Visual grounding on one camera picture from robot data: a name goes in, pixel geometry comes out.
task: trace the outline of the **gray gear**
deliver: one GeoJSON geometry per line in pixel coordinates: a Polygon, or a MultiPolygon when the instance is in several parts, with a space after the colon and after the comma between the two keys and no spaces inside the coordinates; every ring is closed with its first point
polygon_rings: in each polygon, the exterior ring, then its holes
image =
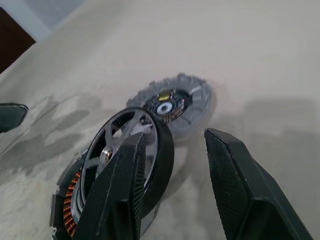
{"type": "Polygon", "coordinates": [[[175,139],[185,137],[210,112],[213,91],[207,81],[195,76],[179,73],[176,77],[165,78],[159,82],[151,82],[149,87],[138,92],[129,99],[126,106],[144,107],[152,98],[166,90],[182,90],[192,97],[192,104],[178,118],[167,123],[175,139]]]}

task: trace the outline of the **white floor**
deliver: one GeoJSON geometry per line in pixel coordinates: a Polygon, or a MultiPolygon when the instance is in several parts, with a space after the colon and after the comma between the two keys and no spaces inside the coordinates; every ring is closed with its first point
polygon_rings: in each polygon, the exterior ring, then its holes
{"type": "MultiPolygon", "coordinates": [[[[245,142],[319,239],[319,8],[315,0],[87,1],[0,76],[0,102],[31,108],[0,136],[1,239],[48,239],[51,194],[72,156],[138,90],[179,72],[208,80],[217,97],[208,125],[245,142]]],[[[143,239],[225,239],[203,131],[176,147],[143,239]]]]}

